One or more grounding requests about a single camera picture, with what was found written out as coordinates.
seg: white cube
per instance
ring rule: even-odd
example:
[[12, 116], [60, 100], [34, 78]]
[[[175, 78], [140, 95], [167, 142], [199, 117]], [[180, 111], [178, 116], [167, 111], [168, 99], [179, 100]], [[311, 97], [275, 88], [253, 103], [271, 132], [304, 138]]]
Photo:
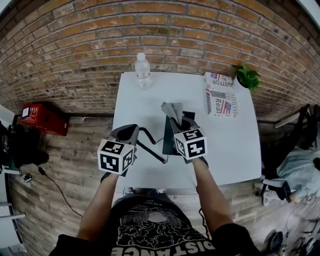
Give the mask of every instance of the white cube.
[[207, 138], [200, 129], [177, 133], [174, 140], [176, 150], [187, 160], [207, 154]]
[[135, 146], [103, 139], [98, 148], [99, 170], [121, 175], [134, 162]]

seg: red box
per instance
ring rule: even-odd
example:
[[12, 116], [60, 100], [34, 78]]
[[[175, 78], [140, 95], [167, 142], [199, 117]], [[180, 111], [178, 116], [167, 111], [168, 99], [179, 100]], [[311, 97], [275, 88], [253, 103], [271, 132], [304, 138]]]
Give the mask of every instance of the red box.
[[28, 117], [21, 118], [20, 122], [36, 127], [40, 132], [66, 136], [68, 120], [48, 109], [43, 104], [25, 104], [23, 109], [29, 108]]

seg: jeans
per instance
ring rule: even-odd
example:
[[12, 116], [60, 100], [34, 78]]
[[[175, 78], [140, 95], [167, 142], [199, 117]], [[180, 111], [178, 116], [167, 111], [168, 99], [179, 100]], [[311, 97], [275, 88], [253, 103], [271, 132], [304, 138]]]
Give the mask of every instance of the jeans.
[[114, 207], [117, 203], [121, 202], [122, 200], [128, 199], [128, 198], [133, 198], [133, 197], [148, 197], [148, 198], [154, 198], [158, 200], [162, 200], [167, 203], [175, 204], [173, 201], [170, 200], [168, 195], [166, 193], [158, 193], [156, 190], [152, 191], [151, 193], [148, 194], [148, 196], [145, 195], [139, 195], [139, 194], [134, 194], [134, 193], [128, 193], [122, 198], [118, 198], [117, 200], [114, 201], [112, 207]]

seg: plastic water bottle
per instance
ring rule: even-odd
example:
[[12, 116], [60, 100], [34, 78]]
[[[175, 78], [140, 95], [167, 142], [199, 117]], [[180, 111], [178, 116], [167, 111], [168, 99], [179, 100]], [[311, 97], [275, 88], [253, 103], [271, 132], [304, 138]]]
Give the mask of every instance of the plastic water bottle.
[[147, 90], [151, 86], [149, 61], [146, 60], [146, 55], [143, 52], [138, 53], [136, 58], [134, 69], [139, 87], [142, 90]]

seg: bottle cap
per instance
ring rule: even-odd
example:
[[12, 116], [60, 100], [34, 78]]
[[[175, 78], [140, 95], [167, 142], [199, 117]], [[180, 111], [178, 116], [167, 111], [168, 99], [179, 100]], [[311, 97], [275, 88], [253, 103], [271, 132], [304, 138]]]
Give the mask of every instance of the bottle cap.
[[142, 62], [146, 59], [146, 55], [143, 52], [140, 52], [136, 55], [136, 58], [138, 59], [138, 61]]

